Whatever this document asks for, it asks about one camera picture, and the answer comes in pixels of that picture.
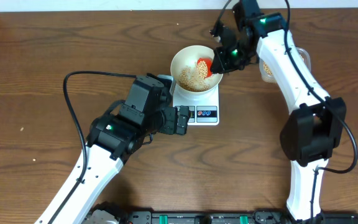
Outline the red plastic measuring scoop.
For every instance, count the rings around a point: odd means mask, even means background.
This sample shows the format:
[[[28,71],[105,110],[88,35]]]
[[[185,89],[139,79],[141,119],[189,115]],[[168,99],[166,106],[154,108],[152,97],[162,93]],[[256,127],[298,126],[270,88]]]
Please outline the red plastic measuring scoop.
[[[199,58],[196,64],[196,69],[200,78],[209,78],[212,75],[210,67],[212,61],[209,58]]]

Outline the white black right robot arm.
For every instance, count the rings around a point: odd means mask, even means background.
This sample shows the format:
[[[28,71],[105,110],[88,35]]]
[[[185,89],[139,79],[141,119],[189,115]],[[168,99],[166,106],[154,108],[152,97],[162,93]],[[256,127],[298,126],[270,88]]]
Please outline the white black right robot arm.
[[[346,104],[331,98],[314,79],[296,49],[290,17],[264,14],[256,1],[239,1],[232,9],[238,33],[216,20],[210,34],[221,46],[214,50],[212,73],[243,70],[253,57],[267,64],[284,96],[289,118],[280,145],[291,163],[291,186],[284,223],[325,223],[319,206],[324,172],[338,147]]]

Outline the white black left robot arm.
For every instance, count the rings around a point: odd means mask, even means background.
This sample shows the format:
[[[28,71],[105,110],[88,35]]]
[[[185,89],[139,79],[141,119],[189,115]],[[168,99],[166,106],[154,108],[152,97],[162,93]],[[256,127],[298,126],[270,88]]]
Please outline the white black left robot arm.
[[[82,223],[105,186],[129,157],[156,133],[184,135],[190,110],[172,107],[175,81],[170,75],[134,76],[126,100],[117,100],[90,126],[75,167],[37,223]]]

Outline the white digital kitchen scale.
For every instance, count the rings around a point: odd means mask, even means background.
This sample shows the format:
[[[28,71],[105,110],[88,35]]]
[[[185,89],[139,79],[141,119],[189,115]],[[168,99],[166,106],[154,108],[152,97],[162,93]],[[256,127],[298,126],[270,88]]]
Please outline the white digital kitchen scale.
[[[216,126],[219,124],[219,87],[203,92],[192,92],[176,84],[173,106],[187,106],[190,111],[190,126]]]

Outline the soybeans in bowl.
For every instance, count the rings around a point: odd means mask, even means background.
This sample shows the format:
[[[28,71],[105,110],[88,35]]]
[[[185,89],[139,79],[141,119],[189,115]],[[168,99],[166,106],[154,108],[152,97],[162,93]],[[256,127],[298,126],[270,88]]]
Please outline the soybeans in bowl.
[[[183,68],[178,82],[182,88],[188,91],[201,92],[210,89],[210,84],[206,82],[206,78],[199,77],[196,65],[194,68]]]

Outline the cream round bowl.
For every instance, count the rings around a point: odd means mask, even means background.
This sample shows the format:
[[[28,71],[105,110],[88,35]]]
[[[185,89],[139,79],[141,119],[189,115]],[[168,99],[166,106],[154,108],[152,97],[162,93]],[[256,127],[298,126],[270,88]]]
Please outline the cream round bowl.
[[[210,71],[214,52],[202,45],[181,49],[170,65],[171,76],[186,91],[203,93],[218,86],[223,74]]]

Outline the soybeans in container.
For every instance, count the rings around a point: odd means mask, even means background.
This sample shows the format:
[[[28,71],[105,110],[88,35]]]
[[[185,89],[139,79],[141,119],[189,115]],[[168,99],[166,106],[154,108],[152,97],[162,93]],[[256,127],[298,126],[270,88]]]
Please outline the soybeans in container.
[[[311,70],[311,60],[310,60],[310,56],[308,55],[308,52],[299,50],[298,53],[301,59],[303,60],[303,62],[305,63],[305,65],[308,67],[308,69]],[[262,59],[259,60],[259,65],[260,65],[260,72],[261,72],[262,79],[265,80],[266,82],[275,82],[272,71]]]

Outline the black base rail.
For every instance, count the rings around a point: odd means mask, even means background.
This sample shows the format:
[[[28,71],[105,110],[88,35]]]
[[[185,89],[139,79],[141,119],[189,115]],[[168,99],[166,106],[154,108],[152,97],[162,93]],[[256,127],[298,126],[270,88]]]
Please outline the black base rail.
[[[132,212],[128,217],[115,217],[105,211],[95,211],[88,215],[85,223],[118,223],[118,224],[279,224],[292,221],[280,212],[254,213],[152,213]]]

